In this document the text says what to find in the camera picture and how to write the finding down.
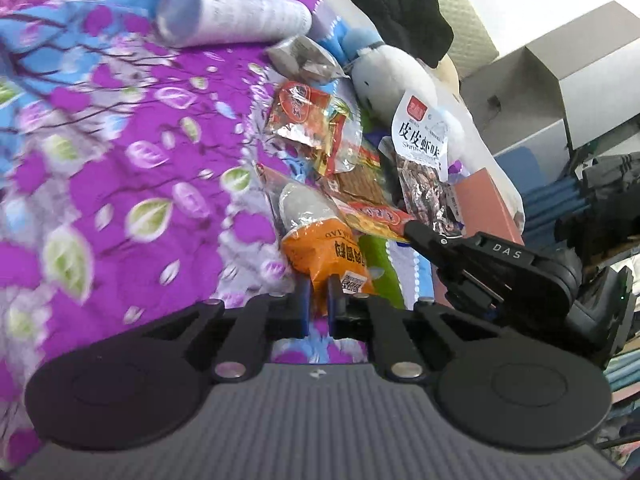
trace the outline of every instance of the barcode sticker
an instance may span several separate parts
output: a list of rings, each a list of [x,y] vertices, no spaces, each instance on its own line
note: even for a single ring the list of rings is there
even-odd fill
[[[367,283],[367,279],[364,276],[347,270],[343,274],[340,282],[342,283],[342,291],[345,294],[355,294],[356,292],[362,292],[362,287]]]

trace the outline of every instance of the red cardboard box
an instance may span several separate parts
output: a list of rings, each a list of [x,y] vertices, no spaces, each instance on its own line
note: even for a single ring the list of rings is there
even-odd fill
[[[458,196],[467,237],[482,231],[522,244],[518,228],[487,170],[477,171],[456,184],[454,189]],[[438,279],[433,266],[431,270],[436,302],[450,306],[444,298],[447,289]]]

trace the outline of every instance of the stuffed animal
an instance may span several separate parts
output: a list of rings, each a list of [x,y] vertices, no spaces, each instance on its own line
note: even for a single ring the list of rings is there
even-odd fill
[[[391,126],[407,90],[436,108],[449,126],[449,164],[459,160],[470,173],[486,168],[522,232],[524,208],[520,194],[482,141],[466,107],[433,73],[405,51],[385,44],[375,30],[352,28],[341,46],[350,61],[348,69],[360,104],[386,126]]]

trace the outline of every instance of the metal bolt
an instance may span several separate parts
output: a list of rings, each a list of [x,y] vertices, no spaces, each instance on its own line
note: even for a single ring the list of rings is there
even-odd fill
[[[246,367],[242,363],[226,361],[216,365],[216,375],[224,379],[239,379],[246,373]]]
[[[418,363],[396,363],[391,367],[391,373],[401,379],[415,379],[422,374],[422,367]]]

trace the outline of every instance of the white cylindrical container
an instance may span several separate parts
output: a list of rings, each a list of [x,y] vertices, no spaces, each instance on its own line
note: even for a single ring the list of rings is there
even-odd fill
[[[311,13],[296,0],[160,0],[156,22],[167,45],[182,47],[304,35]]]

